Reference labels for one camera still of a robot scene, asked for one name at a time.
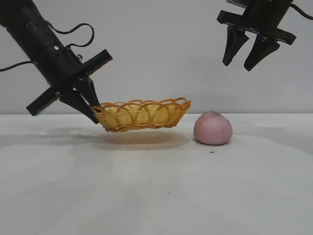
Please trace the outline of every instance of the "basket rim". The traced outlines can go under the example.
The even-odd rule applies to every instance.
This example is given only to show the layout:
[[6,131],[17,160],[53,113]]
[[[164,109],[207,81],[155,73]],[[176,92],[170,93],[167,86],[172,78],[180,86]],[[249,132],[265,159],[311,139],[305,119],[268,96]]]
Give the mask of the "basket rim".
[[98,112],[106,112],[106,113],[110,113],[108,110],[106,110],[107,108],[111,108],[111,107],[115,107],[117,108],[115,113],[118,113],[121,109],[129,111],[126,107],[130,106],[130,105],[137,105],[139,106],[139,110],[141,109],[145,109],[147,110],[147,107],[150,105],[159,105],[160,107],[158,108],[157,111],[159,111],[162,108],[165,108],[168,110],[168,106],[169,105],[175,105],[177,108],[183,110],[183,108],[185,108],[186,104],[190,104],[191,100],[187,100],[184,97],[180,97],[180,98],[176,98],[176,99],[165,99],[162,101],[155,101],[155,100],[141,100],[141,99],[133,99],[130,100],[128,102],[104,102],[104,103],[100,103],[101,107],[98,106],[93,106],[92,109],[94,111]]

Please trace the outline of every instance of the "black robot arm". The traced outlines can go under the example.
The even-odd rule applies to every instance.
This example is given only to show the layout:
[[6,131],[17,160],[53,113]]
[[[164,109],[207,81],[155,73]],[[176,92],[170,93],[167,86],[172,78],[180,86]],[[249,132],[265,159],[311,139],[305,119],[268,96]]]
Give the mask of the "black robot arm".
[[249,40],[246,31],[256,33],[257,37],[251,53],[245,62],[250,71],[260,61],[280,47],[278,42],[292,45],[296,36],[278,29],[278,26],[290,7],[304,17],[313,17],[294,5],[293,0],[227,0],[227,2],[245,8],[243,15],[221,11],[217,20],[228,25],[227,43],[223,63],[228,66],[240,48]]
[[82,63],[70,47],[60,42],[33,0],[0,0],[0,24],[50,85],[27,107],[30,114],[39,114],[59,99],[98,123],[90,107],[100,104],[89,76],[112,60],[111,55],[103,50]]

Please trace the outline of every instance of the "pink dough ball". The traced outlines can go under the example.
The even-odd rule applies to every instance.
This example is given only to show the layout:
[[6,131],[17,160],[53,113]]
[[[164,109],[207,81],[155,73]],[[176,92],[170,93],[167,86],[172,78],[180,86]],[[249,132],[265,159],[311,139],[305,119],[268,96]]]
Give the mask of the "pink dough ball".
[[230,141],[233,128],[223,115],[209,111],[202,114],[194,126],[194,137],[201,143],[221,145]]

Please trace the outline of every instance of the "orange wicker basket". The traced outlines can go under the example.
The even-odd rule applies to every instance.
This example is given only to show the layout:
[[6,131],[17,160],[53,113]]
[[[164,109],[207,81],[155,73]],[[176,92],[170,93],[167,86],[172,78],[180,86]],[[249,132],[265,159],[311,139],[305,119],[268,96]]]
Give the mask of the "orange wicker basket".
[[127,132],[145,128],[171,128],[177,126],[191,106],[185,98],[163,101],[131,100],[129,102],[102,103],[92,107],[93,113],[107,132]]

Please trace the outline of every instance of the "clay ball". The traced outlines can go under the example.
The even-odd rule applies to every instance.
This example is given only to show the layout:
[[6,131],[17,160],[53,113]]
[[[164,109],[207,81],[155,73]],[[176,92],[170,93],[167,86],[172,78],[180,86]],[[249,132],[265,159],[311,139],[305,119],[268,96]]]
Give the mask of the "clay ball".
[[201,143],[221,145],[230,141],[233,129],[230,121],[214,111],[202,114],[194,126],[194,137]]

